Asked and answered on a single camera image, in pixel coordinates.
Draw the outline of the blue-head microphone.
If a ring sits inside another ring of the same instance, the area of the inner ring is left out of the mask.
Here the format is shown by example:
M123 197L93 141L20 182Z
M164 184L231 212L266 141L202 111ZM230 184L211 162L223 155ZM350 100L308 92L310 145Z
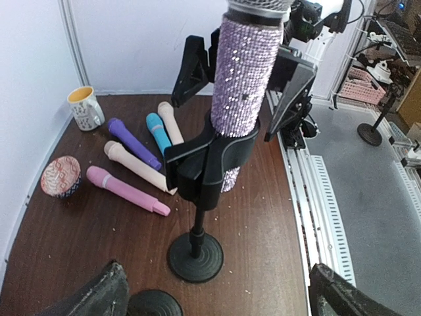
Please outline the blue-head microphone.
M171 147L172 143L166 133L162 119L156 113L149 113L146 117L146 124L148 130L154 137L160 152L164 155L165 149Z

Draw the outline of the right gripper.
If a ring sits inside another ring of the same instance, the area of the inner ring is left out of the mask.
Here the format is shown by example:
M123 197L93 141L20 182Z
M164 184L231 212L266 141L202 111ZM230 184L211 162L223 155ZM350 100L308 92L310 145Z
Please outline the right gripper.
M279 48L267 90L279 92L281 97L266 132L266 142L280 132L284 148L306 148L304 139L318 135L318 125L310 115L310 90L317 70L297 49L285 45Z

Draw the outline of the glitter silver-head microphone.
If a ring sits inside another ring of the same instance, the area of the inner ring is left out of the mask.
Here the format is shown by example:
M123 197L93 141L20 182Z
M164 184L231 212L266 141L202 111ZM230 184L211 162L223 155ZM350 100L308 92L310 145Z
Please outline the glitter silver-head microphone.
M218 136L250 134L284 36L291 1L228 1L222 16L210 120Z

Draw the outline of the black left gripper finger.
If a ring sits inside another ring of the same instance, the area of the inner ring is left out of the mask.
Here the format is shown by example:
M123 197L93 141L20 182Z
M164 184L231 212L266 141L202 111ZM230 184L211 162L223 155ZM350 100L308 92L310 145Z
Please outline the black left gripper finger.
M211 34L211 46L205 49L203 37L186 38L180 71L172 91L173 107L181 107L207 84L214 83L220 29Z

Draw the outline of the pale pink small microphone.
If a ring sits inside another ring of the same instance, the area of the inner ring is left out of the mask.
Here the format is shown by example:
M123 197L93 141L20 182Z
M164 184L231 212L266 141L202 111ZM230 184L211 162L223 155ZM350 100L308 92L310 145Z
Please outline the pale pink small microphone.
M156 188L174 196L177 188L168 189L166 177L156 171L137 157L126 151L122 144L115 141L108 141L104 146L105 155L111 160L120 163L140 178L154 185Z

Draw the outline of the black pink-mic stand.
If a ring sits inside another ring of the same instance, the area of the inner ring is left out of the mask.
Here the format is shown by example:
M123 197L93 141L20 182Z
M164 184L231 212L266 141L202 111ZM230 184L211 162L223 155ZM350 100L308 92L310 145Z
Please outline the black pink-mic stand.
M167 315L183 316L184 312L178 301L162 290L144 290L130 297L127 315Z

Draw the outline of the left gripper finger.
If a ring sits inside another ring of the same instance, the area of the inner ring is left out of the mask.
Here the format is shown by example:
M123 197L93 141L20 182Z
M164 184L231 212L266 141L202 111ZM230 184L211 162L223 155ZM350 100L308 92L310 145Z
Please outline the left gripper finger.
M129 297L124 268L113 259L72 296L40 311L38 315L125 315Z
M310 272L310 312L312 315L396 315L374 301L323 263Z

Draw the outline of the beige pink microphone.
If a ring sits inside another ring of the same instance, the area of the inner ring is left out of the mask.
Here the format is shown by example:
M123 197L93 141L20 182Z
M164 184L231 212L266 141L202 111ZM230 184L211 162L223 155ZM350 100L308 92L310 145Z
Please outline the beige pink microphone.
M161 102L157 108L158 115L162 119L170 141L173 145L184 143L184 138L180 132L178 123L174 116L174 108L169 102Z

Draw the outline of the black glitter-mic stand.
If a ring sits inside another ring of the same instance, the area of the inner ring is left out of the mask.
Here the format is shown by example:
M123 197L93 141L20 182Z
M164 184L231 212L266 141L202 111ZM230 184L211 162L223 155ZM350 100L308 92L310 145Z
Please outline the black glitter-mic stand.
M200 284L220 272L223 249L215 237L205 232L205 213L217 207L226 172L248 161L259 130L260 123L256 122L246 136L223 137L217 134L207 114L200 135L165 149L166 185L196 206L193 227L175 239L168 250L168 265L178 278Z

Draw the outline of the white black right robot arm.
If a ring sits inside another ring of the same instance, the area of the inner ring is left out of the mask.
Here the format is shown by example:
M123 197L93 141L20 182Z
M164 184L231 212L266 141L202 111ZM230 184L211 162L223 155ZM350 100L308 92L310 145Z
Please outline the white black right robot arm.
M268 92L281 94L275 102L274 114L264 140L280 133L285 147L305 147L301 127L312 109L311 89L316 79L326 45L304 57L290 46L293 39L304 43L317 41L323 31L333 35L345 31L351 11L350 1L294 1L289 20L284 24L284 39L280 45Z

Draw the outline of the purple microphone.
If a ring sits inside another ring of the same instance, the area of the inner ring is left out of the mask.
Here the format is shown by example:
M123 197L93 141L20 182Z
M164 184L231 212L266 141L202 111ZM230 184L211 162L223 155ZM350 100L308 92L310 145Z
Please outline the purple microphone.
M159 171L162 164L125 126L119 118L111 118L107 127L109 132L117 137L131 152L144 163Z

